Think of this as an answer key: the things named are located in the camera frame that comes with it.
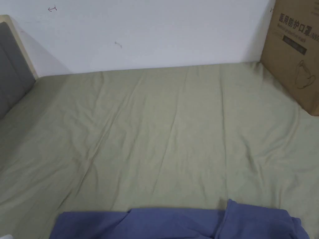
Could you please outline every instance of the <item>cardboard box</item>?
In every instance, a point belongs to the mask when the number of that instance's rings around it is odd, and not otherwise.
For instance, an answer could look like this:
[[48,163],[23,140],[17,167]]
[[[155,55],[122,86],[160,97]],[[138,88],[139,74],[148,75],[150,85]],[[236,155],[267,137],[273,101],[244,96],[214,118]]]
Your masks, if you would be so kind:
[[261,62],[319,116],[319,0],[276,1]]

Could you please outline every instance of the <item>mattress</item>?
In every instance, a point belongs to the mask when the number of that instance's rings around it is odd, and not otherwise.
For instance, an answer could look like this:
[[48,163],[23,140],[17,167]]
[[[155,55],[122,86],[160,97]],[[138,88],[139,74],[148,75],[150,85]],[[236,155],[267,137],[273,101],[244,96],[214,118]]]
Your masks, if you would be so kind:
[[64,211],[285,209],[319,237],[319,118],[260,63],[49,76],[0,121],[0,235]]

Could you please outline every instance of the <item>wrinkled sheet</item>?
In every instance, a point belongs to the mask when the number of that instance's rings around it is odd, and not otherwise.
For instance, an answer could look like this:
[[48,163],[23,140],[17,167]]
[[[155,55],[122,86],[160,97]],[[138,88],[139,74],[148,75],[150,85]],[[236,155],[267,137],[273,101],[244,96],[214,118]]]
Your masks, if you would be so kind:
[[64,212],[50,239],[309,239],[286,210],[237,204],[226,210],[135,208],[129,212]]
[[64,211],[285,209],[319,237],[319,117],[260,63],[41,78],[0,121],[0,235]]

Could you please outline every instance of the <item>bed frame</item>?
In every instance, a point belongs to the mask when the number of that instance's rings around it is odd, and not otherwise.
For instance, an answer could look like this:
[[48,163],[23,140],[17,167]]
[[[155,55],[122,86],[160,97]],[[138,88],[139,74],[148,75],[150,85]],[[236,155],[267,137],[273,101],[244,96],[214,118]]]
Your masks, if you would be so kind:
[[37,74],[8,15],[0,16],[0,119],[30,91]]

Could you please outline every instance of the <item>blue cloth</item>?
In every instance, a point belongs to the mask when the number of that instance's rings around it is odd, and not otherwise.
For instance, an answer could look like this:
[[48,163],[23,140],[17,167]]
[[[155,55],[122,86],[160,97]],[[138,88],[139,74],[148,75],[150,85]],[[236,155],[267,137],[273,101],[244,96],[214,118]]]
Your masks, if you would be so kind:
[[64,212],[50,239],[309,239],[287,211],[237,204],[226,210],[138,208],[129,212]]

